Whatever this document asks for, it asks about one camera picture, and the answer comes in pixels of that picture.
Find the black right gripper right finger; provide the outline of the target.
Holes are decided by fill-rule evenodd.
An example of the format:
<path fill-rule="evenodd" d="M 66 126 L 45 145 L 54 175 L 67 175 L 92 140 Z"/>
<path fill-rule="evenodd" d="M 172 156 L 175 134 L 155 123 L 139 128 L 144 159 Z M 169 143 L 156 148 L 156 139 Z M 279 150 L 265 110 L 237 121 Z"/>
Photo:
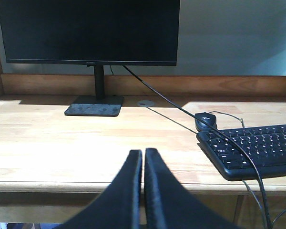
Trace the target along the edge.
<path fill-rule="evenodd" d="M 156 148 L 145 151 L 144 195 L 150 229 L 237 228 L 187 191 Z"/>

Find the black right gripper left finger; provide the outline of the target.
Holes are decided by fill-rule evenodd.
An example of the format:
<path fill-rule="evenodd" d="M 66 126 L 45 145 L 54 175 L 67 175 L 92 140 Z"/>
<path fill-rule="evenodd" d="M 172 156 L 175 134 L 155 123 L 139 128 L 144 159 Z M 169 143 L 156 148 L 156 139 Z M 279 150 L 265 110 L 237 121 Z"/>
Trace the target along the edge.
<path fill-rule="evenodd" d="M 138 229 L 142 152 L 131 150 L 111 184 L 58 229 Z"/>

